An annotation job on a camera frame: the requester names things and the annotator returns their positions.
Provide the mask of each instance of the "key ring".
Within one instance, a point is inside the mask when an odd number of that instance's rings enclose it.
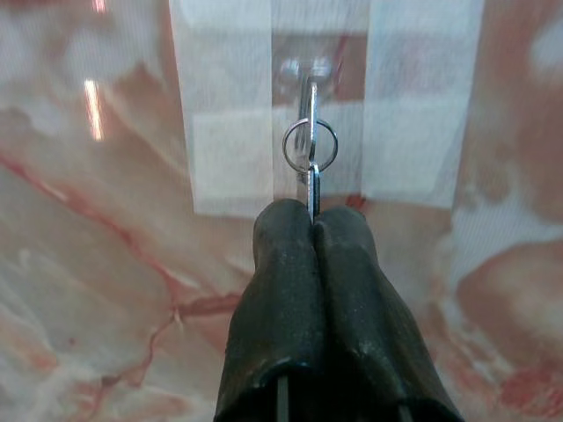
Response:
[[[288,162],[291,168],[300,174],[307,174],[309,168],[305,168],[303,166],[297,165],[293,160],[291,160],[291,158],[289,158],[288,139],[294,130],[307,123],[309,123],[309,119],[300,119],[296,121],[293,125],[289,127],[289,129],[286,131],[285,135],[283,136],[283,156],[285,157],[285,160]],[[336,156],[338,155],[338,136],[336,136],[336,133],[333,131],[331,125],[329,125],[326,121],[317,119],[317,123],[320,126],[325,127],[333,136],[333,152],[329,156],[328,160],[326,160],[322,165],[318,167],[318,171],[321,172],[326,170],[328,166],[333,163],[333,161],[336,159]]]

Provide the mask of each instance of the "marble surface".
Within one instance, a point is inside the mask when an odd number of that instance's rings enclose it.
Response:
[[[449,211],[367,215],[470,422],[563,420],[563,1],[488,0]],[[194,215],[167,2],[0,2],[0,421],[210,421],[252,221]]]

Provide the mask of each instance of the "pink marble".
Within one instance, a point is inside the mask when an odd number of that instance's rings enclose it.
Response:
[[[563,420],[563,1],[488,0],[449,211],[367,215],[470,422]],[[0,421],[210,421],[252,221],[194,215],[167,2],[0,2]]]

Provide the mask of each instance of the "metal rod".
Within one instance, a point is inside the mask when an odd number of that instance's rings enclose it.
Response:
[[[278,378],[275,422],[289,422],[289,380],[286,375]]]
[[[315,161],[317,147],[317,83],[311,82],[309,87],[309,163]]]

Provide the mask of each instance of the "white tape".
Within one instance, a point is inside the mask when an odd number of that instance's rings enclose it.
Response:
[[[370,30],[377,33],[463,35],[472,31],[472,9],[481,0],[374,0]]]
[[[272,28],[293,33],[365,33],[369,0],[272,0]]]
[[[483,0],[374,0],[362,194],[451,207]]]
[[[188,27],[220,33],[270,30],[365,33],[370,0],[182,0]]]
[[[273,199],[270,110],[195,114],[192,127],[195,212],[256,217]]]
[[[272,32],[268,2],[170,0],[172,36],[190,160],[194,209],[208,215],[253,218],[272,200]],[[226,33],[189,25],[215,22]],[[252,12],[232,12],[248,7]]]
[[[193,30],[218,32],[269,31],[269,0],[179,0],[185,23]]]

